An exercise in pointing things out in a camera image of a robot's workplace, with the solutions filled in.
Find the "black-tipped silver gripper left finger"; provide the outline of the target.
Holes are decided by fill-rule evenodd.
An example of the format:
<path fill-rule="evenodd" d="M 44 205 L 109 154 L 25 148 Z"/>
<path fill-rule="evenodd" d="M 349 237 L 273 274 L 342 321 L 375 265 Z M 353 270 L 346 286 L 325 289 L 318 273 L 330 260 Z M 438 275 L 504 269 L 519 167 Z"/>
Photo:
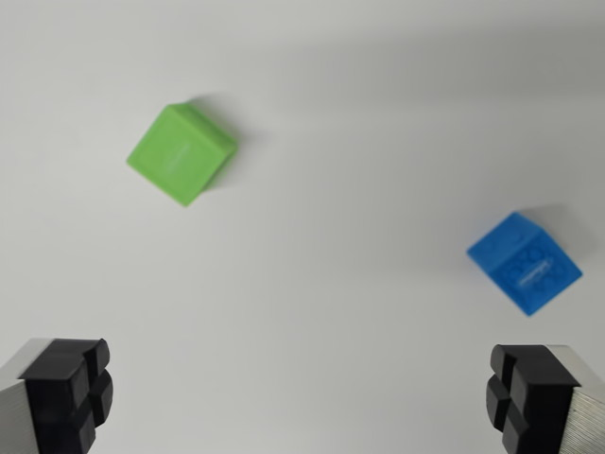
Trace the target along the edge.
<path fill-rule="evenodd" d="M 90 451 L 110 414 L 110 349 L 103 340 L 26 342 L 1 366 L 1 451 Z"/>

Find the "black-tipped silver gripper right finger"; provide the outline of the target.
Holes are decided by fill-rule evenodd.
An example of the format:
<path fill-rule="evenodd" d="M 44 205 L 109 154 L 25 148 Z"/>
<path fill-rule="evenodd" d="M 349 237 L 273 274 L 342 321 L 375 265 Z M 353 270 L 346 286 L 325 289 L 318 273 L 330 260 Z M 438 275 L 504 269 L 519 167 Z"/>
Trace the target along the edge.
<path fill-rule="evenodd" d="M 604 379 L 566 345 L 492 349 L 486 409 L 509 453 L 604 451 Z"/>

